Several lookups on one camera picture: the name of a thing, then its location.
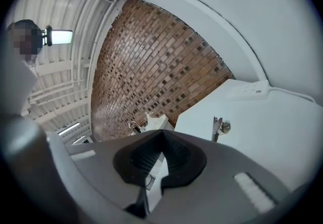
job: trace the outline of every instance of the white countertop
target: white countertop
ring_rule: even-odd
[[[265,100],[231,101],[228,80],[178,117],[175,131],[210,140],[213,117],[231,123],[218,143],[236,148],[276,175],[290,190],[310,181],[322,153],[323,108],[271,91]]]

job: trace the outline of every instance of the small white object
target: small white object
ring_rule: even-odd
[[[228,93],[228,98],[231,100],[267,99],[269,87],[268,80],[233,87]]]
[[[234,179],[259,213],[264,214],[275,207],[274,202],[261,190],[249,175],[246,173],[239,173],[234,176]]]
[[[23,117],[25,117],[28,114],[29,114],[28,110],[24,110],[24,111],[21,112],[21,116],[23,116]]]
[[[150,130],[158,130],[158,129],[163,129],[168,122],[168,117],[166,115],[162,115],[159,118],[157,117],[152,117],[151,114],[152,112],[147,113],[147,126],[145,127],[146,131]]]
[[[63,134],[65,134],[66,132],[68,132],[69,130],[73,129],[74,127],[77,127],[79,124],[80,124],[80,123],[76,123],[76,124],[72,125],[71,127],[66,128],[65,130],[61,131],[61,132],[59,133],[59,135],[63,135]]]
[[[76,161],[79,159],[84,159],[84,158],[88,158],[88,157],[92,157],[95,155],[95,151],[94,150],[89,150],[89,151],[85,151],[82,153],[78,153],[78,154],[74,154],[71,156],[72,160]]]
[[[83,135],[80,139],[76,140],[75,142],[73,142],[72,144],[78,142],[79,140],[82,140],[85,137],[85,135]]]
[[[71,30],[53,30],[51,32],[52,44],[70,44],[73,32]]]

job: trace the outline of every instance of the ceiling beam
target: ceiling beam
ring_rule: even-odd
[[[39,118],[36,118],[35,121],[39,124],[43,124],[43,123],[46,123],[47,121],[57,117],[56,115],[61,115],[61,114],[64,114],[72,109],[75,109],[77,108],[78,106],[83,106],[83,105],[86,105],[88,104],[90,101],[88,98],[85,98],[85,99],[81,99],[79,101],[76,101],[74,103],[71,103],[71,104],[68,104],[68,105],[65,105],[65,106],[62,106],[60,107],[59,109],[56,109],[55,111],[52,111],[48,114],[45,114]]]
[[[80,124],[82,124],[83,122],[85,122],[85,121],[87,121],[87,120],[90,120],[89,115],[85,115],[85,116],[83,116],[83,117],[81,117],[81,118],[79,118],[79,119],[77,119],[77,120],[75,120],[75,121],[73,121],[73,122],[69,123],[69,124],[67,125],[67,127],[72,126],[72,125],[74,125],[74,124],[76,124],[76,123],[80,123]],[[62,127],[62,128],[60,128],[60,129],[58,129],[58,130],[56,131],[56,133],[60,133],[61,131],[65,130],[65,129],[66,129],[66,127]]]
[[[88,68],[90,66],[89,59],[81,60],[81,67]],[[56,63],[44,64],[36,66],[36,72],[38,76],[43,76],[46,74],[67,71],[71,69],[71,61],[61,61]],[[30,70],[35,74],[35,68],[31,67]]]
[[[84,125],[82,127],[80,127],[79,129],[75,129],[72,133],[69,133],[68,135],[62,137],[63,142],[71,139],[71,138],[81,138],[84,134],[81,134],[82,132],[84,132],[85,130],[86,133],[90,132],[90,126],[89,125]]]
[[[80,143],[82,143],[83,141],[85,141],[87,139],[90,139],[90,136],[85,133],[85,134],[81,135],[80,138],[79,137],[77,137],[77,138],[75,137],[75,138],[71,139],[69,142],[67,142],[66,144],[70,145],[70,144],[73,144],[76,141],[78,141],[77,144],[80,144]]]
[[[77,141],[78,139],[80,139],[83,135],[85,135],[84,140],[88,139],[91,135],[90,131],[86,131],[84,134],[80,135],[79,137],[74,137],[73,139],[71,139],[68,142],[65,142],[65,145],[72,145],[73,142]]]

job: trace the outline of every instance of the person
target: person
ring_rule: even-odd
[[[7,28],[8,46],[27,64],[34,64],[43,46],[41,29],[32,20],[20,20]]]

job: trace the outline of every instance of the white wall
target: white wall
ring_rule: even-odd
[[[242,152],[290,191],[310,182],[322,160],[323,107],[280,91],[271,91],[267,99],[228,99],[239,85],[243,82],[228,80],[180,114],[175,131],[211,140],[213,117],[222,117],[231,130],[218,143]]]
[[[179,7],[174,0],[147,1],[159,1],[160,6],[187,21],[186,14],[190,8]],[[256,52],[272,86],[306,93],[323,104],[322,29],[309,0],[200,1],[219,12],[245,37]],[[202,16],[197,12],[194,17],[199,21]],[[206,25],[194,28],[201,34],[210,31]],[[231,65],[238,79],[252,80],[250,65],[246,60],[237,58],[237,53],[238,50],[233,49],[225,56],[220,55]]]

